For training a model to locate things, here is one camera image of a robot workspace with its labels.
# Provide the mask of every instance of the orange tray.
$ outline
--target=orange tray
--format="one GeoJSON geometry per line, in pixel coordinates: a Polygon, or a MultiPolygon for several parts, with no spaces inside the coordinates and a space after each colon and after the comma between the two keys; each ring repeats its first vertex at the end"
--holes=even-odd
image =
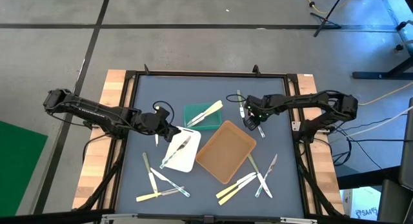
{"type": "Polygon", "coordinates": [[[221,183],[227,184],[257,141],[225,121],[196,155],[196,161],[221,183]]]}

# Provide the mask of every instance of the green box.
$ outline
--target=green box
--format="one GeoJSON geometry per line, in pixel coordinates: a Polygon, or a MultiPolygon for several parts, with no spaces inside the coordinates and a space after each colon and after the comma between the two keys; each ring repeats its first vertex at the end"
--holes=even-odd
{"type": "MultiPolygon", "coordinates": [[[[185,105],[183,107],[183,124],[186,127],[186,124],[192,120],[194,117],[198,116],[200,113],[204,112],[208,109],[213,103],[205,103],[205,104],[192,104],[192,105],[185,105]]],[[[216,130],[222,124],[221,120],[221,110],[214,112],[213,114],[208,115],[198,124],[189,127],[191,130],[216,130]]]]}

